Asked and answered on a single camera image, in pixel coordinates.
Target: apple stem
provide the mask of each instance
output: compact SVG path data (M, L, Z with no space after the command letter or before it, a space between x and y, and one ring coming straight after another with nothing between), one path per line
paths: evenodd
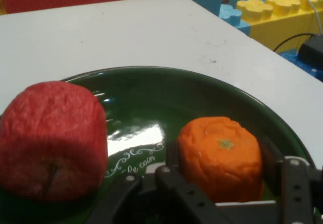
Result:
M56 164L52 164L52 163L50 164L48 180L45 185L45 188L43 189L43 191L40 194L40 199L43 199L46 196L47 192L49 191L49 189L51 187L52 180L57 172L57 169L58 169L58 167Z

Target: toy fruit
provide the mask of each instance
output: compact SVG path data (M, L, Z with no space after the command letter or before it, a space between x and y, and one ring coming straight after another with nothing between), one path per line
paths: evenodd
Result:
M178 137L181 170L214 202L246 202L262 195L256 138L227 117L198 118Z
M32 85L0 120L0 185L43 201L96 190L107 165L105 111L87 89L62 81Z

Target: dark green plate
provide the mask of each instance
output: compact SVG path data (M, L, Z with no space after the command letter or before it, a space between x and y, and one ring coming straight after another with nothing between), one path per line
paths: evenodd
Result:
M256 137L271 138L285 155L313 163L300 139L277 114L214 78L169 68L132 67L91 72L66 81L91 90L106 111L109 166L105 182L85 199L59 204L33 202L2 190L0 223L83 223L115 177L131 171L144 174L147 166L163 162L167 143L198 117L230 117ZM266 191L264 198L274 196Z

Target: black device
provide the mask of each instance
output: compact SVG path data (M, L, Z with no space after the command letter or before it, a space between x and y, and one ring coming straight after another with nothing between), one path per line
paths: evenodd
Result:
M173 142L167 146L166 165L144 177L121 175L86 224L323 224L322 171L299 157L284 157L269 138L258 141L264 180L280 196L277 200L214 204L180 174Z
M323 70L323 35L305 41L299 49L298 57L304 63Z

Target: yellow toy block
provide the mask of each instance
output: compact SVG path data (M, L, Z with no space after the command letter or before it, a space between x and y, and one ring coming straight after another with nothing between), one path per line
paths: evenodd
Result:
M278 16L297 14L301 7L299 0L266 0L266 4L272 5L274 14Z
M312 6L307 0L299 0L301 2L301 8L305 11L312 11ZM310 0L316 9L323 9L323 0Z
M242 19L251 25L249 36L271 50L288 37L302 33L304 26L310 24L310 14L300 7L299 0L266 0L265 4L262 1L248 0L237 3L237 9L242 11ZM269 8L272 9L271 16L255 17L255 13L251 13L258 11L262 15L269 15ZM278 52L294 49L300 40L305 39L306 37L299 37L290 40L281 46Z
M238 1L237 9L242 11L242 19L248 23L268 20L273 14L273 6L260 0Z
M319 19L321 21L321 26L323 27L323 0L310 0L312 4L315 6ZM317 34L319 33L319 28L318 28L318 23L317 23L317 18L314 13L313 8L309 4L307 0L300 0L301 2L301 8L311 14L311 23L309 23L307 26L305 26L303 32L310 32Z

